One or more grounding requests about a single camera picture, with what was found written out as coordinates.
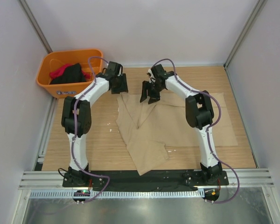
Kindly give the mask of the beige t shirt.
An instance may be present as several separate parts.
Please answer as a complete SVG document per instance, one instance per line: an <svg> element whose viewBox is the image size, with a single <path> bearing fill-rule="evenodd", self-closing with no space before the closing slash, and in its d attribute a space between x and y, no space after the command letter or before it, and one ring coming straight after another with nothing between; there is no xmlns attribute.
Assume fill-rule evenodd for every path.
<svg viewBox="0 0 280 224"><path fill-rule="evenodd" d="M174 93L161 94L160 101L140 102L140 95L117 97L121 137L139 175L156 169L168 159L166 147L197 147L198 136L185 117L185 101Z"/></svg>

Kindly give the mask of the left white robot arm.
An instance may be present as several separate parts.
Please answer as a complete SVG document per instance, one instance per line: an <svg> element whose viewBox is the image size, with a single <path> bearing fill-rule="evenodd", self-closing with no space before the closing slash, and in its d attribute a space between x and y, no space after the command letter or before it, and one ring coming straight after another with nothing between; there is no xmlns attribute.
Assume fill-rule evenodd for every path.
<svg viewBox="0 0 280 224"><path fill-rule="evenodd" d="M86 156L86 137L92 124L91 107L106 92L128 92L123 66L109 62L81 93L66 97L61 125L70 141L70 164L63 175L64 187L85 187L91 179Z"/></svg>

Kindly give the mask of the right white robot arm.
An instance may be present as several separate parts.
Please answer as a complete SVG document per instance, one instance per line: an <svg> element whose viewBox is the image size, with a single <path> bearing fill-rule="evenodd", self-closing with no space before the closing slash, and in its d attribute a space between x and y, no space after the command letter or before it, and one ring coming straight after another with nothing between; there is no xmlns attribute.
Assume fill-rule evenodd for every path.
<svg viewBox="0 0 280 224"><path fill-rule="evenodd" d="M176 71L165 71L161 64L151 67L147 75L149 81L142 82L140 102L147 98L152 104L160 100L160 92L164 89L177 94L185 102L185 117L190 127L194 128L199 142L201 154L201 179L205 185L218 185L223 173L212 136L214 110L213 98L207 91L192 88L176 74Z"/></svg>

